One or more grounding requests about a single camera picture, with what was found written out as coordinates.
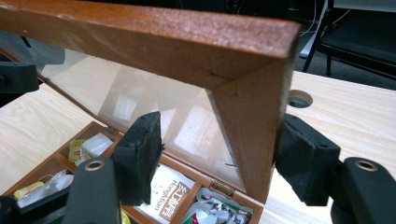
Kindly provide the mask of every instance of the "open lid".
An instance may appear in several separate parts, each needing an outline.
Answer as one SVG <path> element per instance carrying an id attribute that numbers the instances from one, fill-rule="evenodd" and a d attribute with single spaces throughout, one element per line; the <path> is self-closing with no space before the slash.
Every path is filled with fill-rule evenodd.
<path id="1" fill-rule="evenodd" d="M 125 131 L 160 110 L 164 153 L 265 202 L 298 24 L 9 0 L 0 3 L 0 30 L 1 49 L 40 64 L 93 115 Z"/>

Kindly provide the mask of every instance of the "black chair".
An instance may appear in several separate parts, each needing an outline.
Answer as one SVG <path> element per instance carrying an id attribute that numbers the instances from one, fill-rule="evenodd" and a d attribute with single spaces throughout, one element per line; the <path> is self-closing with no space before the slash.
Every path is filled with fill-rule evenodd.
<path id="1" fill-rule="evenodd" d="M 349 10 L 343 19 L 329 1 L 303 72 L 315 51 L 327 54 L 327 75 L 332 59 L 396 79 L 396 13 Z"/>

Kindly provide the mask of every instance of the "wooden frame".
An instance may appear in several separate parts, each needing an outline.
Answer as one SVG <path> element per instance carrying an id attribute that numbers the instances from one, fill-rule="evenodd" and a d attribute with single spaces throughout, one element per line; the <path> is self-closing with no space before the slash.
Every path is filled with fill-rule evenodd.
<path id="1" fill-rule="evenodd" d="M 0 3 L 0 29 L 211 90 L 246 194 L 265 202 L 299 25 L 78 1 Z"/>

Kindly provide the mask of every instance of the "metal ring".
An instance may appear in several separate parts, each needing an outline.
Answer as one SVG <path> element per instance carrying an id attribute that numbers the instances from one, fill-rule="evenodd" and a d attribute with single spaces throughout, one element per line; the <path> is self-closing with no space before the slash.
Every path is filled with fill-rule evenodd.
<path id="1" fill-rule="evenodd" d="M 91 161 L 85 165 L 85 169 L 87 171 L 96 171 L 102 168 L 104 165 L 105 163 L 103 161 Z"/>
<path id="2" fill-rule="evenodd" d="M 355 165 L 357 165 L 362 170 L 370 172 L 375 172 L 378 170 L 378 167 L 376 167 L 376 165 L 369 161 L 355 161 Z"/>

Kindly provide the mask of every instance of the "wooden box lid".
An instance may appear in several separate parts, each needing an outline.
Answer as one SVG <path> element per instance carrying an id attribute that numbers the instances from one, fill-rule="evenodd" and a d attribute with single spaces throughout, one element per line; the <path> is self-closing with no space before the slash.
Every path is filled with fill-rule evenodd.
<path id="1" fill-rule="evenodd" d="M 160 110 L 165 153 L 265 202 L 297 23 L 8 0 L 0 3 L 0 30 L 8 56 L 36 63 L 99 120 L 124 132 L 136 117 Z"/>

